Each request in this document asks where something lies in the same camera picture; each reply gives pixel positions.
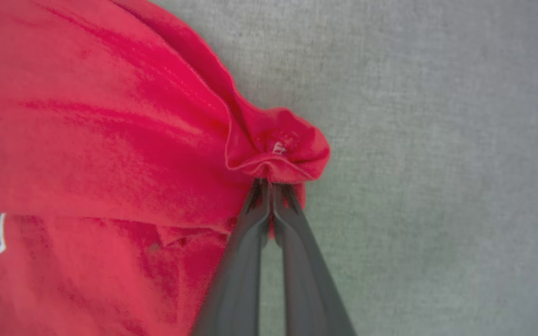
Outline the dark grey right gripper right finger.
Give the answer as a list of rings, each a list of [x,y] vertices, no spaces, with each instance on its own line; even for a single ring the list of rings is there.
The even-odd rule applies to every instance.
[[[272,189],[275,237],[283,251],[286,334],[356,335],[294,187],[275,183]]]

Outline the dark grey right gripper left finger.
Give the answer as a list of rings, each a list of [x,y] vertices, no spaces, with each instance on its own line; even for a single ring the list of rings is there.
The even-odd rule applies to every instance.
[[[256,179],[227,241],[192,336],[257,336],[260,321],[260,269],[267,244],[269,183]]]

